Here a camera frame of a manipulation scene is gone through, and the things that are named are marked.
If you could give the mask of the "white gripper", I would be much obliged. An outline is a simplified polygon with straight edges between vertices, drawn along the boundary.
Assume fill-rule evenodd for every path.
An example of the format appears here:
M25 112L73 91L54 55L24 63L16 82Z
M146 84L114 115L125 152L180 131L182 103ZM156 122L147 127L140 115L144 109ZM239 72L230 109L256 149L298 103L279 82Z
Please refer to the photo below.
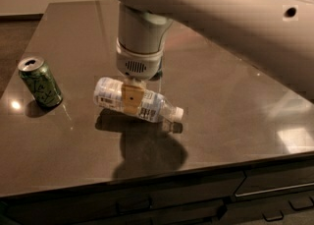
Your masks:
M119 38L116 43L116 64L121 74L138 80L150 80L161 71L163 57L163 42L157 43L157 49L152 50L149 44L140 44L143 50L126 48ZM139 86L123 84L122 102L124 112L135 115L142 101L145 89Z

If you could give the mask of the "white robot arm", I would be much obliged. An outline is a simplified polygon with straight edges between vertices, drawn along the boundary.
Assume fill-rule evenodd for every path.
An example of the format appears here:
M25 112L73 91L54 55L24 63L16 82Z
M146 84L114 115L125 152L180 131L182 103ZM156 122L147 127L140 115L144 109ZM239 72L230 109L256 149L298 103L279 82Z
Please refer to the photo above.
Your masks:
M177 21L314 100L314 0L119 0L117 65L148 80Z

